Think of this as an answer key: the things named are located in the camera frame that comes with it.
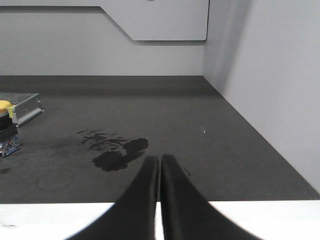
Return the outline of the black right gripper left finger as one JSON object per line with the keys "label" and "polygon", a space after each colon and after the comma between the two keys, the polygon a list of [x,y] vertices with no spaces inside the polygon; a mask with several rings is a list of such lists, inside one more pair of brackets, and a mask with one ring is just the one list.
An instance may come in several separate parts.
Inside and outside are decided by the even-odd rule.
{"label": "black right gripper left finger", "polygon": [[159,159],[147,156],[129,187],[97,220],[70,240],[154,240]]}

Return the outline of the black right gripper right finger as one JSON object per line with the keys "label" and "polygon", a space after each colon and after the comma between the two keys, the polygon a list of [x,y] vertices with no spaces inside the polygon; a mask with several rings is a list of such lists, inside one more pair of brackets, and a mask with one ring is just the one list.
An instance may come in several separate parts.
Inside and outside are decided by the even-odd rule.
{"label": "black right gripper right finger", "polygon": [[161,157],[160,199],[166,240],[256,240],[199,193],[173,155]]}

